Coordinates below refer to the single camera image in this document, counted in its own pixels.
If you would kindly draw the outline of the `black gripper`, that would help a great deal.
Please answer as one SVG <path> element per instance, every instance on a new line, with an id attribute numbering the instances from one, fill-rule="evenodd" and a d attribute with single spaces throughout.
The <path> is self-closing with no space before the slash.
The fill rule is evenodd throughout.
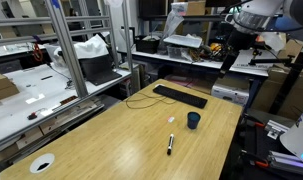
<path id="1" fill-rule="evenodd" d="M 236 61 L 240 50 L 248 50 L 257 38 L 256 34 L 247 34 L 233 29 L 229 38 L 227 39 L 227 56 L 225 57 L 223 64 L 219 71 L 219 78 L 223 78 L 229 69 Z"/>

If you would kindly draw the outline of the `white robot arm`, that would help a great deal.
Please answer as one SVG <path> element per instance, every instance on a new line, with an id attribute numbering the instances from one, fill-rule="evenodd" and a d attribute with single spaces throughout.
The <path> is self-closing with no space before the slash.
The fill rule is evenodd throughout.
<path id="1" fill-rule="evenodd" d="M 226 41 L 226 56 L 219 70 L 223 78 L 236 61 L 241 50 L 249 49 L 263 32 L 291 32 L 303 29 L 303 0 L 244 0 L 235 4 L 239 13 L 232 14 L 233 30 Z M 268 29 L 276 16 L 287 16 L 298 24 L 296 28 Z"/>

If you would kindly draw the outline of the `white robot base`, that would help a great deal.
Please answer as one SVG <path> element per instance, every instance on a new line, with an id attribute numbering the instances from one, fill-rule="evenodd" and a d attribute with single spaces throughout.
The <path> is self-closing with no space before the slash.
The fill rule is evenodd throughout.
<path id="1" fill-rule="evenodd" d="M 295 124 L 280 136 L 280 142 L 303 162 L 303 113 Z"/>

